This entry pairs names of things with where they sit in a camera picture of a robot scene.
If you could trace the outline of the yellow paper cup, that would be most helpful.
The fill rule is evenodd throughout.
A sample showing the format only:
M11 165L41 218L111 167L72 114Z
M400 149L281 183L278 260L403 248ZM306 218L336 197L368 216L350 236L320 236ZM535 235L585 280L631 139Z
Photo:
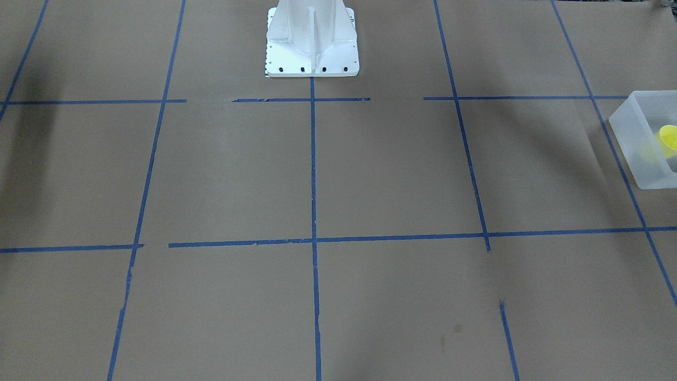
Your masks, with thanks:
M670 159L676 156L676 139L677 127L676 125L664 125L656 133L657 143L665 159Z

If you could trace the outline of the clear plastic bin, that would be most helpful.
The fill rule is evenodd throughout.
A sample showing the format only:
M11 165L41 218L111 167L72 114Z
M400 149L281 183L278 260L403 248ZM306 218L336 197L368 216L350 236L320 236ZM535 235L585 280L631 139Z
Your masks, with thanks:
M660 130L675 125L675 90L632 92L609 122L640 189L676 187L675 150L660 141Z

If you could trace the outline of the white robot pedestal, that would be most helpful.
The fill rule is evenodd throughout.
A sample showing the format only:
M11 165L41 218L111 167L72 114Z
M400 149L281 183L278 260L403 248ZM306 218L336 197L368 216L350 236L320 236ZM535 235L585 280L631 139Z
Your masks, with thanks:
M360 72L355 12L343 1L279 1L268 10L266 38L266 77L355 77Z

